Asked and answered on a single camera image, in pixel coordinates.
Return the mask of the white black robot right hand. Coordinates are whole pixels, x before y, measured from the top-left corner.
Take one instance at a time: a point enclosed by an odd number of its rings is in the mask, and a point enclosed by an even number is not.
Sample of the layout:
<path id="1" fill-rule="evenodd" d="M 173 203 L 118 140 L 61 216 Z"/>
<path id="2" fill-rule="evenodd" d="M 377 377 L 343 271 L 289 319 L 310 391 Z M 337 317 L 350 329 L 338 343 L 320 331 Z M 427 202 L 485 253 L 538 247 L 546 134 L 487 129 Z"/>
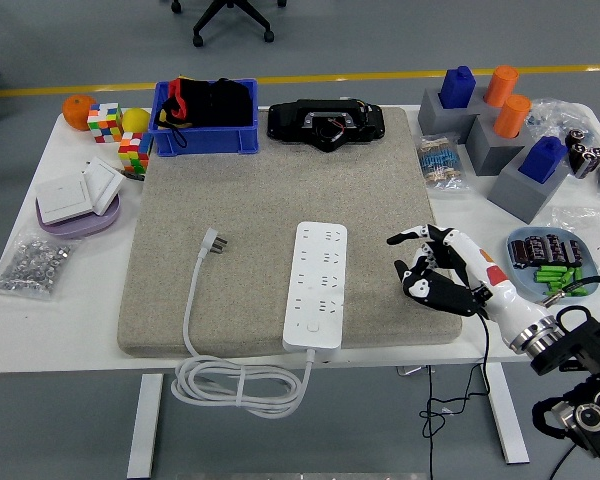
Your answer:
<path id="1" fill-rule="evenodd" d="M 504 271 L 468 235 L 431 224 L 404 230 L 389 245 L 422 238 L 413 263 L 394 262 L 403 292 L 429 308 L 460 316 L 480 314 L 495 322 L 515 353 L 555 335 L 548 309 L 521 297 Z"/>

